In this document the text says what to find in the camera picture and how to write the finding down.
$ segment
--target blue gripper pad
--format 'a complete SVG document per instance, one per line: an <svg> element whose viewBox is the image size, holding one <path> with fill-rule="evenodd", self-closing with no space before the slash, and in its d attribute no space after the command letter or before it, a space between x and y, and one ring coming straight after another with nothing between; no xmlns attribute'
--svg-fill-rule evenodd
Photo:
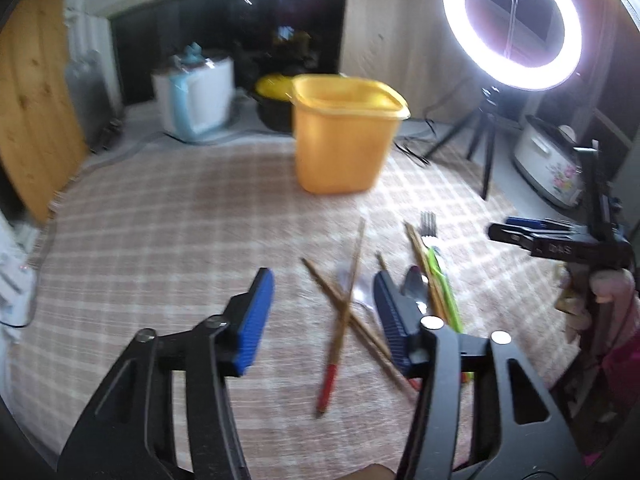
<svg viewBox="0 0 640 480"><path fill-rule="evenodd" d="M230 329L236 332L233 366L237 377L244 375L254 363L262 330L269 315L273 290L273 273L263 267L256 274L249 291L234 296L223 312L223 316L231 320Z"/></svg>
<svg viewBox="0 0 640 480"><path fill-rule="evenodd" d="M377 273L373 279L373 299L385 331L391 358L398 370L406 374L411 366L408 356L409 335L396 307L396 296L399 296L398 290L388 273L384 270Z"/></svg>
<svg viewBox="0 0 640 480"><path fill-rule="evenodd" d="M537 220L533 218L520 218L519 216L507 216L504 219L506 225L515 225L519 227L526 227L534 230L549 230L549 231L570 231L571 225L564 224L553 220Z"/></svg>

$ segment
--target tripod stand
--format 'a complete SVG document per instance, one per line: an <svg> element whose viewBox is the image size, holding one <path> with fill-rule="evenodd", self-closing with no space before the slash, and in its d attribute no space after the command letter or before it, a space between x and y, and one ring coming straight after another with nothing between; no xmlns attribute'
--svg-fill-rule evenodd
<svg viewBox="0 0 640 480"><path fill-rule="evenodd" d="M511 12L509 16L509 27L507 30L507 42L504 49L504 57L506 59L511 59L511 51L513 49L513 35L516 25L516 10L518 9L518 3L520 1L521 0L511 0ZM487 192L489 191L489 179L491 179L491 170L494 164L495 109L497 108L497 99L500 91L495 86L491 86L489 87L489 89L483 88L482 93L484 93L484 101L481 103L481 105L476 110L472 111L469 115L464 117L458 124L453 126L449 133L440 142L433 146L427 153L425 153L422 158L428 160L430 156L433 155L433 153L437 152L441 146L443 146L453 137L459 134L463 128L469 126L473 119L478 116L478 124L476 125L476 130L474 132L474 138L471 141L471 145L469 146L469 150L466 154L466 160L471 160L471 157L474 156L474 152L476 148L478 148L480 138L484 133L486 133L486 155L484 158L482 193L480 194L482 199L486 200Z"/></svg>
<svg viewBox="0 0 640 480"><path fill-rule="evenodd" d="M491 170L494 165L495 111L498 106L497 99L500 95L500 91L496 87L492 86L489 89L483 88L482 94L484 94L484 101L480 103L479 107L465 116L458 124L453 126L442 140L423 155L423 158L429 159L431 155L447 144L464 128L469 126L475 118L478 118L473 139L469 145L468 152L466 152L466 160L471 160L474 156L482 135L486 133L486 155L484 156L484 175L482 176L482 193L480 194L482 199L486 200L486 196L489 191Z"/></svg>

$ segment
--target electric kettle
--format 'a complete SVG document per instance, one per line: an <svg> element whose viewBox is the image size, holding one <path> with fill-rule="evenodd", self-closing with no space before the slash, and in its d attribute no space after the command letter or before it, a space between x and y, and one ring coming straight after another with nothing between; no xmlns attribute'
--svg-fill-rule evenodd
<svg viewBox="0 0 640 480"><path fill-rule="evenodd" d="M229 56L205 58L193 43L170 65L152 72L162 127L185 142L223 126L234 97L234 64Z"/></svg>

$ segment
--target yellow plastic container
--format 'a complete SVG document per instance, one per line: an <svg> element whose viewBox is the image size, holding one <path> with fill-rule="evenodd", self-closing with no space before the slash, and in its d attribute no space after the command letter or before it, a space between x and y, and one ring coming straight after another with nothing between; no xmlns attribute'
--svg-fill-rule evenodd
<svg viewBox="0 0 640 480"><path fill-rule="evenodd" d="M298 181L316 194L372 187L400 122L409 117L398 92L356 77L296 76L291 101Z"/></svg>

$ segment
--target ring light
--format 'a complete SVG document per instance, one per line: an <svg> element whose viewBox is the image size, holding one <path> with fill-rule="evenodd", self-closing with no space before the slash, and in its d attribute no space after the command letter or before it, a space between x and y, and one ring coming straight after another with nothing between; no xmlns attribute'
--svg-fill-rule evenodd
<svg viewBox="0 0 640 480"><path fill-rule="evenodd" d="M523 90L546 90L566 81L580 61L582 31L571 0L554 0L564 22L564 41L558 56L539 67L526 67L491 50L471 26L466 0L443 0L454 36L476 64L495 80Z"/></svg>

